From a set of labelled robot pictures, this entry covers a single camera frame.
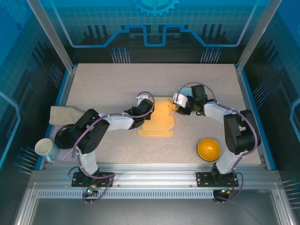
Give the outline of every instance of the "beige towel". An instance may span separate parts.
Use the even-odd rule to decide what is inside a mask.
[[[73,107],[51,106],[49,124],[61,126],[75,124],[83,114],[83,111]]]

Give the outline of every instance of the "white table surface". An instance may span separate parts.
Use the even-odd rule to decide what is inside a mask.
[[[99,113],[121,113],[136,106],[136,95],[141,91],[171,97],[179,86],[192,81],[211,87],[223,105],[245,109],[232,64],[79,64],[67,106],[83,111],[94,108]],[[142,137],[136,129],[106,133],[96,149],[97,162],[209,164],[196,153],[200,140],[212,138],[222,152],[226,148],[223,124],[194,114],[183,116],[172,112],[172,115],[175,117],[172,137]],[[66,150],[62,151],[60,157],[65,153]],[[69,156],[66,161],[74,159]],[[257,151],[240,162],[260,163]]]

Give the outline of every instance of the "black mounting bracket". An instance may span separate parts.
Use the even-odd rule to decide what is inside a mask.
[[[104,177],[104,176],[108,176],[113,174],[112,172],[99,172],[98,176],[99,177]],[[87,179],[87,176],[85,176],[82,172],[75,172],[73,174],[73,180],[72,180],[72,187],[80,187],[80,188],[88,188],[93,184],[96,184],[98,188],[105,188],[107,187],[108,183],[111,181],[111,177],[110,178],[106,178],[103,180],[91,180],[91,179]]]
[[[222,179],[219,179],[218,184],[216,184],[211,172],[197,172],[196,181],[198,188],[230,188],[239,186],[237,175],[234,173],[222,174]]]

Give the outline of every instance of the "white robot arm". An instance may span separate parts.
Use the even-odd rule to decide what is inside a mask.
[[[224,124],[227,149],[222,150],[221,156],[213,165],[211,171],[214,182],[218,184],[218,179],[222,175],[231,173],[241,157],[253,149],[255,145],[254,135],[257,135],[257,145],[261,143],[261,139],[250,110],[240,111],[239,113],[251,123],[255,134],[251,132],[249,125],[238,114],[232,112],[230,108],[218,104],[214,99],[208,99],[202,85],[192,86],[191,89],[192,96],[186,97],[179,93],[174,94],[174,103],[179,106],[177,112],[183,115],[196,112],[197,115],[211,117]]]

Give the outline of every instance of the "glass panel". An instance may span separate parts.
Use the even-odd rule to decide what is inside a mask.
[[[74,63],[236,63],[269,0],[42,0]]]
[[[2,1],[0,20],[0,217],[12,224],[65,68],[26,1]]]
[[[299,178],[300,2],[282,1],[245,66],[283,180]]]

